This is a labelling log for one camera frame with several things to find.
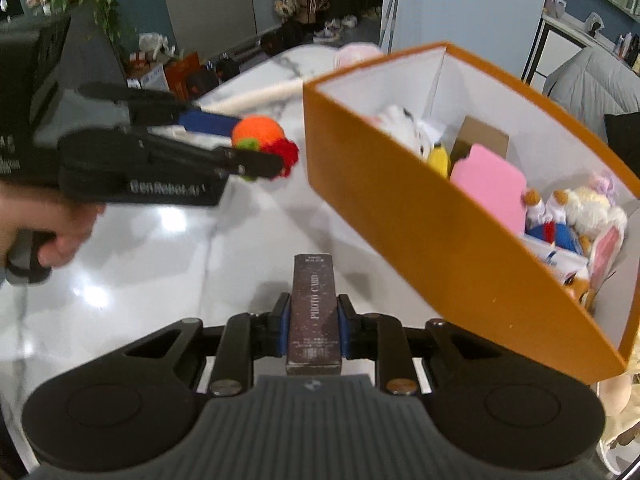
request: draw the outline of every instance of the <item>gray sofa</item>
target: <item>gray sofa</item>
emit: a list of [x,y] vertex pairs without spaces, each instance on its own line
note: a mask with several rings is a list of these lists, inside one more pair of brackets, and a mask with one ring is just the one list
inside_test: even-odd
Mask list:
[[640,111],[640,78],[602,48],[582,49],[547,78],[543,93],[604,142],[604,115]]

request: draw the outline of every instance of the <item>white plush toy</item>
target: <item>white plush toy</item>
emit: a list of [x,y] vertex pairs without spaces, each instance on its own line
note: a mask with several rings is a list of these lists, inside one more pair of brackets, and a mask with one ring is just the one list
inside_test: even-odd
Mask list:
[[593,241],[610,223],[624,234],[626,213],[621,207],[612,206],[606,195],[590,187],[566,191],[569,199],[565,206],[566,220],[578,233],[585,256],[590,255]]

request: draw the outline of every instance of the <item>white stick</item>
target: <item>white stick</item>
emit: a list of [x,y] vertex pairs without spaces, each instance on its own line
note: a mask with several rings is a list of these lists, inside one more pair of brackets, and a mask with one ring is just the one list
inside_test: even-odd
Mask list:
[[230,97],[217,103],[212,103],[209,106],[203,106],[202,111],[210,114],[239,115],[252,108],[267,106],[277,101],[302,96],[303,84],[304,80],[301,78],[277,83],[239,96]]

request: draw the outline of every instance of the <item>sneaker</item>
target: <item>sneaker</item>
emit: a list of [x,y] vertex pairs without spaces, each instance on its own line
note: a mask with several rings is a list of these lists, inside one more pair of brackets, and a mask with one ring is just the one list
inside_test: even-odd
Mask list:
[[365,10],[362,13],[362,17],[366,20],[376,20],[378,18],[378,14],[375,7],[371,7],[370,9]]
[[358,19],[350,14],[342,19],[342,26],[346,28],[356,28],[358,26]]
[[324,22],[324,27],[329,30],[340,30],[342,28],[342,22],[338,18],[334,18],[332,20],[328,20]]
[[314,35],[314,43],[335,43],[338,40],[340,40],[340,32],[331,30],[328,27],[316,32]]

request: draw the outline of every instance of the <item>marble table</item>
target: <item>marble table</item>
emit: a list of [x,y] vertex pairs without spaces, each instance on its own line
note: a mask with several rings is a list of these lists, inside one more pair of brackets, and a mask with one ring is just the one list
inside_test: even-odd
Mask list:
[[[334,66],[335,50],[302,46],[243,73],[205,96],[210,104]],[[393,314],[423,326],[436,313],[310,188],[299,98],[260,113],[274,117],[301,149],[287,180],[230,181],[218,208],[110,206],[92,239],[42,286],[0,289],[2,409],[24,461],[36,465],[20,412],[39,384],[183,317],[224,324],[272,309],[290,291],[299,253],[331,253],[336,287],[359,312]],[[207,139],[198,143],[206,144]],[[257,373],[284,364],[257,363]],[[371,372],[347,364],[344,373]]]

